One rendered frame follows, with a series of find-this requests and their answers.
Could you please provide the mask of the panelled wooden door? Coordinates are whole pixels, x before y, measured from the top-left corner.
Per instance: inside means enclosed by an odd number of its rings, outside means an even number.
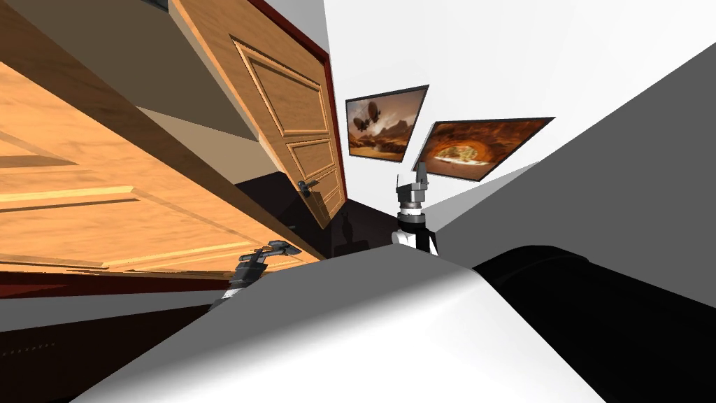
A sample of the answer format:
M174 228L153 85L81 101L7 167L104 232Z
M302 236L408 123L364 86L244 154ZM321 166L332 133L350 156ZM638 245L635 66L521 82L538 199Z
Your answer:
M169 0L169 13L320 227L345 203L326 65L263 0ZM318 180L304 198L298 181Z

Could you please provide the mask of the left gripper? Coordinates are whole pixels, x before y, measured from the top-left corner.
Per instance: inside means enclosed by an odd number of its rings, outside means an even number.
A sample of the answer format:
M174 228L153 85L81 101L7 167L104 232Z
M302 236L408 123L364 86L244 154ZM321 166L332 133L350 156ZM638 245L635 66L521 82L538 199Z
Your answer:
M264 262L265 259L266 251L242 255L235 274L229 282L229 289L243 289L258 281L268 266Z

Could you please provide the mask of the framed rock cave picture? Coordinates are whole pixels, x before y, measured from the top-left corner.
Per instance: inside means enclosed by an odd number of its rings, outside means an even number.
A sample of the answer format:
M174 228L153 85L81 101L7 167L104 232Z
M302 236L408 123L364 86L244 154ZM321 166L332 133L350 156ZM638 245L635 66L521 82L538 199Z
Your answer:
M435 122L413 171L480 182L519 147L535 137L554 117Z

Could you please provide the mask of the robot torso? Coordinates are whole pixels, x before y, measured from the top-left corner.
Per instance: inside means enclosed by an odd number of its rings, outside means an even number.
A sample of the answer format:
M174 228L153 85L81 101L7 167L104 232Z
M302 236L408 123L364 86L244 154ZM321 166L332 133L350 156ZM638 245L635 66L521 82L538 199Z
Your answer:
M269 274L73 403L604 403L472 269L390 244Z

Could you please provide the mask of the framed airship desert picture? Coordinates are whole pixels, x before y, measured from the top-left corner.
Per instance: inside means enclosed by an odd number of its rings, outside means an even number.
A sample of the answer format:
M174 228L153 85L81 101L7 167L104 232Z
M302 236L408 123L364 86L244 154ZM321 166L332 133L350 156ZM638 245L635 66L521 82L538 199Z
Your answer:
M402 162L428 89L421 85L346 100L349 154Z

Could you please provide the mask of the large light wooden door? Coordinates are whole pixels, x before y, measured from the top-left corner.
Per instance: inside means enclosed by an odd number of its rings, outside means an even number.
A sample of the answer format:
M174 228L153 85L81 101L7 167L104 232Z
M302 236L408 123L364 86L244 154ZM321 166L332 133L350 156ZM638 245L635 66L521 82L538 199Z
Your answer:
M0 0L0 272L218 277L321 255Z

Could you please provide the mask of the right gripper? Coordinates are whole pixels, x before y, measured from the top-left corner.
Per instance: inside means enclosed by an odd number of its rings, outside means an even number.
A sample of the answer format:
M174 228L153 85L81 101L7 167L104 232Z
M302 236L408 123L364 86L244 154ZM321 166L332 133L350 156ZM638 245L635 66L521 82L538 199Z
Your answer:
M416 167L416 183L401 184L401 175L396 175L396 194L400 212L414 213L422 210L425 201L425 192L428 189L427 168L424 162L418 162Z

